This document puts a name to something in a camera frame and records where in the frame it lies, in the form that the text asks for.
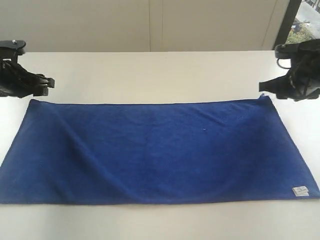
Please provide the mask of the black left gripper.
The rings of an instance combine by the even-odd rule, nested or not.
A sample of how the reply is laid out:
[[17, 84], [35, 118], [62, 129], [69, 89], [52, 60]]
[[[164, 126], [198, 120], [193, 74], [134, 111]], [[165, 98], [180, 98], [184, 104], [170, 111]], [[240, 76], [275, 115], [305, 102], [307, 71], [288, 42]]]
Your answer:
[[48, 96], [55, 80], [43, 74], [34, 74], [11, 60], [0, 61], [0, 96], [24, 98], [29, 95]]

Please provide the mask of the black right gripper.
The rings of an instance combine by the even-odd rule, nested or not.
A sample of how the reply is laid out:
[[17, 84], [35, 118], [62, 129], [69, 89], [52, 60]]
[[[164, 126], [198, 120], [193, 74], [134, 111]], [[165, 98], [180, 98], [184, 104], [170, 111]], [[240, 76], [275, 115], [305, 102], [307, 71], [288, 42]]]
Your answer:
[[259, 92], [276, 93], [279, 100], [316, 100], [320, 97], [320, 40], [313, 39], [292, 45], [290, 56], [291, 68], [287, 79], [280, 76], [268, 81], [259, 82]]

